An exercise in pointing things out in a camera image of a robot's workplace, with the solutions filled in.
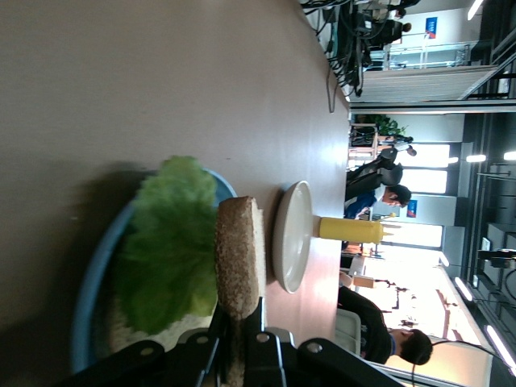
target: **plate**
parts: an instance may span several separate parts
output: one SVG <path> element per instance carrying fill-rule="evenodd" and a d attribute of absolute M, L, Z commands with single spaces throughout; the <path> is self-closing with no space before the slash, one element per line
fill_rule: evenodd
<path fill-rule="evenodd" d="M 274 223 L 274 274 L 289 293 L 294 293 L 301 285 L 313 229 L 310 187 L 306 181 L 299 181 L 285 192 Z"/>
<path fill-rule="evenodd" d="M 218 206 L 223 200 L 236 197 L 235 190 L 226 179 L 215 171 L 205 170 L 217 182 L 214 206 Z M 102 237 L 86 269 L 73 316 L 71 361 L 74 373 L 88 368 L 97 361 L 94 339 L 92 337 L 92 319 L 95 306 L 98 302 L 98 294 L 102 286 L 104 274 L 133 213 L 134 209 L 131 203 L 127 204 L 120 211 Z"/>

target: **black jacket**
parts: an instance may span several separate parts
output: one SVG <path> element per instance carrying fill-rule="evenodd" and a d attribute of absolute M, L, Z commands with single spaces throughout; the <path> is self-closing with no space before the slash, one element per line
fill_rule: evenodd
<path fill-rule="evenodd" d="M 371 300 L 345 286 L 339 289 L 337 306 L 360 317 L 362 324 L 360 356 L 375 363 L 385 364 L 391 355 L 392 339 L 385 326 L 381 310 Z"/>
<path fill-rule="evenodd" d="M 408 8 L 409 6 L 415 6 L 418 4 L 421 0 L 402 0 L 399 5 L 397 6 L 387 6 L 388 10 L 400 10 L 402 8 Z"/>
<path fill-rule="evenodd" d="M 397 20 L 387 19 L 380 23 L 372 24 L 371 38 L 368 42 L 372 46 L 390 44 L 402 37 L 403 23 Z"/>

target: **cable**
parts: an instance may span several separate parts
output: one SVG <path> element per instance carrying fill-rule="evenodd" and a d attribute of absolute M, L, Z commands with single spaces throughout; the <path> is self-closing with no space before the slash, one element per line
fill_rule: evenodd
<path fill-rule="evenodd" d="M 358 41 L 357 45 L 356 45 L 356 57 L 357 58 L 358 58 L 359 54 L 362 53 L 362 47 L 359 45 L 359 43 L 360 43 L 360 41 Z M 355 86 L 355 95 L 357 97 L 360 97 L 362 95 L 362 90 L 364 88 L 364 71 L 362 68 L 362 60 L 358 60 L 357 64 L 358 64 L 358 69 L 357 69 L 356 73 L 358 74 L 360 88 L 357 90 L 356 86 Z"/>
<path fill-rule="evenodd" d="M 328 110 L 330 111 L 330 113 L 334 113 L 335 112 L 335 101 L 337 98 L 337 87 L 339 86 L 339 83 L 338 82 L 335 83 L 335 88 L 333 89 L 333 101 L 332 101 L 331 95 L 330 95 L 330 72 L 331 72 L 331 67 L 328 66 L 328 74 L 326 75 L 326 93 L 327 93 L 327 97 L 328 97 Z"/>
<path fill-rule="evenodd" d="M 510 295 L 510 297 L 513 299 L 513 300 L 516 300 L 516 297 L 512 294 L 512 292 L 509 290 L 509 286 L 507 286 L 507 280 L 509 279 L 509 277 L 514 274 L 514 272 L 516 272 L 516 269 L 514 270 L 511 270 L 510 272 L 508 272 L 504 278 L 504 286 L 506 287 L 506 292 L 507 294 Z"/>
<path fill-rule="evenodd" d="M 463 344 L 463 345 L 466 345 L 466 346 L 469 346 L 469 347 L 474 347 L 476 349 L 480 349 L 481 351 L 485 352 L 485 353 L 488 353 L 490 354 L 492 357 L 495 357 L 497 359 L 500 359 L 501 362 L 507 367 L 507 368 L 510 368 L 510 366 L 497 354 L 497 353 L 494 353 L 494 352 L 491 352 L 490 350 L 488 349 L 485 349 L 484 347 L 482 347 L 481 345 L 476 345 L 476 344 L 473 344 L 473 343 L 468 343 L 467 341 L 463 341 L 463 340 L 441 340 L 441 341 L 438 341 L 437 343 L 433 343 L 432 344 L 432 347 L 435 347 L 436 345 L 440 345 L 440 344 L 445 344 L 445 343 L 459 343 L 459 344 Z M 412 365 L 412 376 L 411 376 L 411 381 L 412 381 L 412 387 L 415 387 L 416 384 L 415 384 L 415 369 L 416 369 L 416 363 L 414 363 Z"/>
<path fill-rule="evenodd" d="M 325 19 L 325 20 L 324 20 L 324 24 L 322 25 L 322 27 L 315 31 L 315 35 L 316 35 L 316 36 L 319 36 L 319 34 L 320 34 L 321 32 L 323 32 L 324 27 L 329 23 L 329 21 L 330 21 L 330 19 L 331 19 L 331 16 L 333 16 L 333 15 L 335 14 L 335 12 L 336 12 L 336 8 L 332 8 L 332 9 L 331 9 L 330 17 L 329 17 L 328 19 Z"/>
<path fill-rule="evenodd" d="M 383 31 L 383 29 L 384 29 L 384 27 L 385 27 L 385 25 L 386 25 L 386 23 L 387 23 L 387 20 L 389 20 L 389 18 L 388 18 L 388 17 L 385 17 L 385 18 L 381 21 L 380 29 L 379 29 L 379 30 L 378 30 L 374 35 L 372 35 L 372 36 L 368 36 L 368 37 L 366 38 L 366 37 L 364 37 L 364 36 L 361 36 L 361 35 L 359 35 L 359 34 L 356 34 L 356 33 L 355 33 L 355 31 L 353 31 L 352 26 L 350 26 L 350 25 L 348 24 L 348 22 L 347 22 L 347 21 L 345 21 L 344 19 L 342 19 L 342 21 L 343 21 L 343 23 L 344 23 L 344 26 L 346 27 L 346 29 L 347 29 L 347 30 L 348 30 L 348 31 L 349 31 L 353 36 L 355 36 L 356 38 L 367 39 L 367 40 L 370 40 L 370 39 L 372 39 L 372 38 L 377 37 L 377 36 L 378 36 L 382 31 Z"/>
<path fill-rule="evenodd" d="M 332 68 L 335 71 L 335 75 L 339 79 L 339 85 L 341 87 L 344 87 L 345 85 L 348 85 L 350 81 L 352 81 L 352 78 L 356 77 L 356 67 L 353 65 L 353 69 L 349 70 L 350 64 L 354 61 L 352 53 L 353 53 L 353 42 L 347 43 L 347 52 L 342 56 L 337 56 L 335 58 L 330 59 L 330 62 L 336 62 L 335 65 L 332 65 Z"/>
<path fill-rule="evenodd" d="M 343 6 L 351 0 L 332 0 L 332 1 L 318 1 L 318 2 L 304 2 L 301 4 L 302 8 L 323 8 L 325 6 Z"/>
<path fill-rule="evenodd" d="M 345 86 L 347 84 L 347 76 L 349 75 L 349 72 L 348 72 L 348 67 L 350 65 L 350 62 L 351 62 L 351 55 L 352 55 L 352 50 L 353 50 L 353 41 L 350 40 L 350 39 L 346 39 L 344 40 L 343 42 L 340 42 L 337 40 L 337 43 L 335 44 L 335 39 L 333 38 L 334 36 L 334 24 L 332 24 L 332 30 L 331 30 L 331 36 L 332 36 L 332 40 L 331 40 L 331 45 L 328 44 L 328 47 L 330 46 L 334 46 L 336 45 L 337 46 L 337 52 L 338 51 L 341 51 L 341 52 L 344 52 L 344 54 L 341 54 L 341 55 L 337 55 L 337 56 L 332 56 L 332 57 L 327 57 L 327 60 L 329 62 L 329 65 L 331 67 L 331 69 L 333 70 L 335 76 L 337 77 L 337 85 L 335 85 L 335 89 L 334 89 L 334 96 L 333 96 L 333 104 L 335 105 L 335 99 L 336 99 L 336 88 L 338 86 Z M 327 49 L 325 51 L 325 54 L 329 54 L 330 51 Z M 331 96 L 330 96 L 330 87 L 329 87 L 329 84 L 328 84 L 328 79 L 329 77 L 329 74 L 327 75 L 327 93 L 328 93 L 328 102 L 329 102 L 329 106 L 330 106 L 330 111 L 333 111 L 334 109 L 331 107 L 332 103 L 331 103 Z"/>

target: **potted plant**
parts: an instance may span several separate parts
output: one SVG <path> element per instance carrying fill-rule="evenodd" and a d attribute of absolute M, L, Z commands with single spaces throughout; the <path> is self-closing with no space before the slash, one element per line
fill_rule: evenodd
<path fill-rule="evenodd" d="M 395 119 L 385 114 L 361 114 L 356 116 L 358 123 L 375 123 L 379 135 L 404 135 L 406 127 L 400 127 Z"/>

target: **bread slice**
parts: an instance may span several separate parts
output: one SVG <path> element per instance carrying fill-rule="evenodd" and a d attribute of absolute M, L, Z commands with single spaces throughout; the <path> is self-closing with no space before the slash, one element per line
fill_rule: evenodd
<path fill-rule="evenodd" d="M 265 287 L 263 215 L 256 199 L 221 202 L 216 230 L 218 303 L 231 318 L 242 320 L 256 309 Z"/>

